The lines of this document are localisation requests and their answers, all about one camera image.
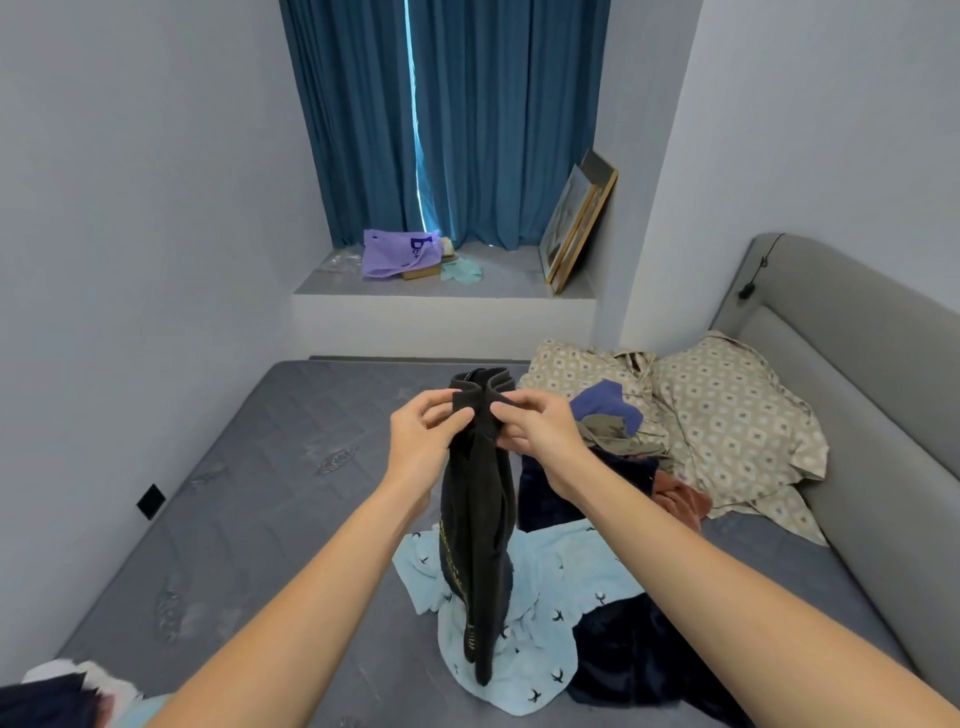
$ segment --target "black cable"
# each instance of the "black cable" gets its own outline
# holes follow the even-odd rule
[[[751,296],[754,295],[754,291],[756,291],[756,285],[754,284],[754,281],[756,280],[756,274],[760,272],[760,268],[766,268],[770,264],[770,261],[769,261],[770,253],[774,251],[774,248],[777,247],[777,243],[780,242],[780,239],[784,235],[786,235],[786,233],[781,232],[777,236],[777,239],[774,240],[774,244],[771,245],[770,250],[767,251],[767,255],[765,255],[760,259],[760,264],[756,266],[756,270],[754,271],[754,276],[750,279],[750,282],[748,282],[745,286],[743,286],[743,288],[740,289],[740,292],[736,294],[736,297],[740,299],[740,301],[746,301],[747,299],[749,299]]]

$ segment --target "picture frame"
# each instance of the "picture frame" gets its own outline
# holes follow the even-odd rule
[[[547,283],[560,270],[570,241],[597,191],[580,165],[574,164],[538,247],[543,279]]]
[[[561,255],[560,264],[548,281],[555,296],[564,290],[577,258],[580,256],[594,224],[600,217],[600,212],[610,197],[619,176],[616,169],[611,167],[605,159],[592,149],[584,155],[584,159],[580,163],[580,169],[597,191],[589,201],[587,209],[584,210],[576,229],[570,236],[569,243]]]

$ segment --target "gray mattress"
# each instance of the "gray mattress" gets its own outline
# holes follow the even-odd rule
[[[260,381],[110,582],[62,656],[147,695],[175,691],[320,549],[386,467],[388,415],[466,364],[291,361]],[[511,366],[516,378],[526,367]],[[519,474],[515,463],[515,477]],[[439,488],[416,528],[439,514]],[[707,537],[903,664],[894,636],[832,551],[755,516]],[[596,709],[561,694],[525,718],[462,690],[389,569],[311,725],[563,728],[717,725],[693,708]]]

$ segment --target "gray headboard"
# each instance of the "gray headboard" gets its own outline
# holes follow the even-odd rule
[[[804,498],[924,680],[960,706],[960,315],[823,243],[766,233],[713,327],[814,408],[828,473]]]

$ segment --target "dark blue fabric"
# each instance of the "dark blue fabric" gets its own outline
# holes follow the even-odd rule
[[[93,728],[100,709],[96,691],[85,691],[74,673],[0,688],[3,728]]]
[[[334,246],[423,230],[403,0],[280,9]]]
[[[646,496],[651,495],[656,458],[635,461],[597,449],[593,452]],[[583,517],[553,492],[540,463],[524,456],[516,526],[535,531]],[[585,614],[573,628],[573,637],[578,665],[567,692],[578,703],[624,707],[684,700],[732,728],[753,725],[648,594]]]
[[[623,385],[610,379],[601,379],[570,400],[574,420],[587,415],[614,415],[622,417],[629,437],[633,437],[643,423],[640,410],[623,400]]]
[[[539,243],[593,141],[610,0],[408,0],[426,227]]]

